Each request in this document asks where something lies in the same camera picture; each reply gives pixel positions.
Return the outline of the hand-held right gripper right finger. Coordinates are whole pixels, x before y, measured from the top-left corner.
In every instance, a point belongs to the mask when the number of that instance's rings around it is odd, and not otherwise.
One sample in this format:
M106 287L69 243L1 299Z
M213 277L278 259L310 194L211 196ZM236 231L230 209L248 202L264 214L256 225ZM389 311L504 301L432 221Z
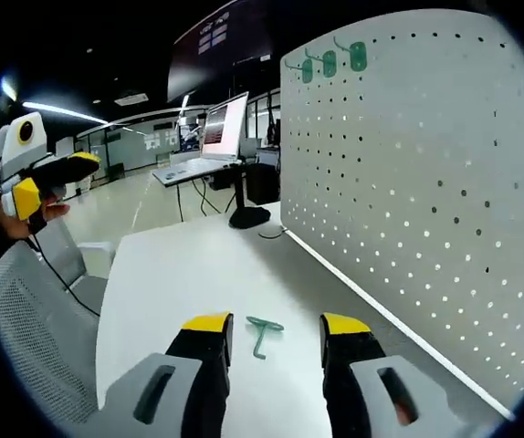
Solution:
M384 353L356 318L320 316L322 391L334 437L475 437L447 394L401 356Z

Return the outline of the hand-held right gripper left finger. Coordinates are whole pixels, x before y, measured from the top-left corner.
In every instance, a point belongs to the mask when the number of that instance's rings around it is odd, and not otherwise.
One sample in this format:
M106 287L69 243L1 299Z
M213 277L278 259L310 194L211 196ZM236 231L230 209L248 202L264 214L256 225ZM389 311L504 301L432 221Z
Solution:
M187 321L164 354L150 354L114 381L103 407L72 435L221 436L233 322L230 312Z

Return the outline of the person's left hand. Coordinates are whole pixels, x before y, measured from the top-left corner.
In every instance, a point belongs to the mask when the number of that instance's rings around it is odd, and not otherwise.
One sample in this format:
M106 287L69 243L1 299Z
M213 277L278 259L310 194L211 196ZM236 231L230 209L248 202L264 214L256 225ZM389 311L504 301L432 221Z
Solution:
M26 239L31 235L36 235L48 222L65 216L69 210L70 206L67 203L61 202L55 194L51 194L39 205L37 210L39 224L31 224L28 220L21 221L14 216L7 215L4 202L0 201L0 225L9 238Z

